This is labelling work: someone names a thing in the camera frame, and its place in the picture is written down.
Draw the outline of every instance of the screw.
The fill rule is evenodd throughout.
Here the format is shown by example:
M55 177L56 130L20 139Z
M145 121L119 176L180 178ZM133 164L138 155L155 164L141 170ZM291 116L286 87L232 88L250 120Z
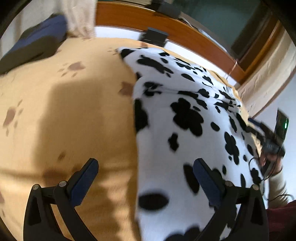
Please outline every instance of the screw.
M253 188L254 190L256 190L256 191L259 190L259 187L258 187L256 184L253 184L253 185L252 185L252 188Z
M37 190L38 188L39 188L39 185L38 185L38 184L35 184L35 185L32 187L33 190Z
M67 182L66 181L61 181L60 183L59 183L59 186L62 188L62 187L64 187L64 186L66 186L67 185Z
M225 185L228 187L232 187L233 183L231 181L225 181Z

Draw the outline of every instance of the orange wooden panel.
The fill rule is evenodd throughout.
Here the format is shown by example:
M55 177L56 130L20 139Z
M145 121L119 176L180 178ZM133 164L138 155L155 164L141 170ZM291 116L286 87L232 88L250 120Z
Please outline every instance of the orange wooden panel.
M148 27L156 28L168 33L169 40L211 61L226 73L229 73L235 64L234 59L230 55L196 29L179 20L141 6L99 1L96 24L131 28L140 31L146 31ZM231 73L231 77L241 83L244 78L244 71L237 65Z

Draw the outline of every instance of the cow print blanket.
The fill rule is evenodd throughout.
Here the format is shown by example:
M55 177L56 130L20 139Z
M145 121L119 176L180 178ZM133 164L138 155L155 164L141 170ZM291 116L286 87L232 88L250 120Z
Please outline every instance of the cow print blanket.
M258 156L242 103L206 69L157 48L119 48L136 74L133 90L138 146L136 219L143 241L193 241L215 209L194 177L202 158L236 186L260 184ZM268 193L265 185L263 194ZM227 237L239 206L229 214Z

